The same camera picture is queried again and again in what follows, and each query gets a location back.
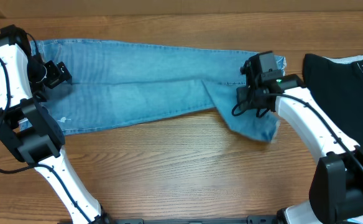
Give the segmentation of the light blue denim jeans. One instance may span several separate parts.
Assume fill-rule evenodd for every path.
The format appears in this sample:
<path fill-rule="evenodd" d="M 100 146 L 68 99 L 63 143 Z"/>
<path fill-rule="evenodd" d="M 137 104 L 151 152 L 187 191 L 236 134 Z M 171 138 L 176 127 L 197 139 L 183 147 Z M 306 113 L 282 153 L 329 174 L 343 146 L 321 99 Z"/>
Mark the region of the light blue denim jeans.
<path fill-rule="evenodd" d="M 31 43 L 46 61 L 63 62 L 72 76 L 47 90 L 44 107 L 66 135 L 131 126 L 214 108 L 228 128 L 270 142 L 279 120 L 254 110 L 232 112 L 246 85 L 240 68 L 251 53 L 115 40 L 52 39 Z"/>

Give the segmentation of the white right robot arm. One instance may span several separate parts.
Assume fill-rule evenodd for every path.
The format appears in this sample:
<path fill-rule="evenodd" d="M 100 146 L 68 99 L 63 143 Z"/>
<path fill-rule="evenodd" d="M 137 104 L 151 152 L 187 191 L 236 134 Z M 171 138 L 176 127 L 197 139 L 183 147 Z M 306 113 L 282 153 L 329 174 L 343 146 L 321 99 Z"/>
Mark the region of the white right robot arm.
<path fill-rule="evenodd" d="M 309 199 L 283 208 L 277 223 L 343 223 L 363 216 L 363 148 L 344 134 L 317 105 L 295 74 L 237 88 L 236 108 L 261 118 L 277 113 L 296 131 L 316 162 Z"/>

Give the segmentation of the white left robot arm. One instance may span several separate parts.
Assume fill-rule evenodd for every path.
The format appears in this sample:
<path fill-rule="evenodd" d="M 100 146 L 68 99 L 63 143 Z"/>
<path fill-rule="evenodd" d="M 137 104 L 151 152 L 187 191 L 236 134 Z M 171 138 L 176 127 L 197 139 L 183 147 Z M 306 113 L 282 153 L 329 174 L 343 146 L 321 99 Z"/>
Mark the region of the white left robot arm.
<path fill-rule="evenodd" d="M 26 166 L 52 186 L 73 223 L 112 223 L 112 218 L 87 191 L 67 158 L 65 137 L 42 107 L 46 88 L 72 82 L 63 62 L 44 62 L 36 40 L 15 25 L 0 30 L 0 141 Z M 7 171 L 0 168 L 0 173 Z"/>

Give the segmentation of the black folded garment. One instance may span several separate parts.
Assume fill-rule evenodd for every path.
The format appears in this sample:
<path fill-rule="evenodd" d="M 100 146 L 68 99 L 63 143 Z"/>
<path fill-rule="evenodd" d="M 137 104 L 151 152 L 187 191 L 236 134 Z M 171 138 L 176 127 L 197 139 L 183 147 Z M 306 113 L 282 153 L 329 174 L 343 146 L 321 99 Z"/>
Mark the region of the black folded garment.
<path fill-rule="evenodd" d="M 306 54 L 303 78 L 322 110 L 363 147 L 363 60 L 340 64 Z"/>

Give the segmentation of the white cloth under black garment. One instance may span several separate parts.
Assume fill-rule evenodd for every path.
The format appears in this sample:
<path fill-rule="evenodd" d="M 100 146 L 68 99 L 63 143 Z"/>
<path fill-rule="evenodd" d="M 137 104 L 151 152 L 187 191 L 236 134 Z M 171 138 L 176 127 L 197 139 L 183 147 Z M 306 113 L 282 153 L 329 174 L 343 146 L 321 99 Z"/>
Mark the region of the white cloth under black garment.
<path fill-rule="evenodd" d="M 344 58 L 329 58 L 329 57 L 324 57 L 324 58 L 331 62 L 334 62 L 334 63 L 350 64 L 350 63 L 362 61 L 363 55 L 356 55 L 356 56 L 344 57 Z"/>

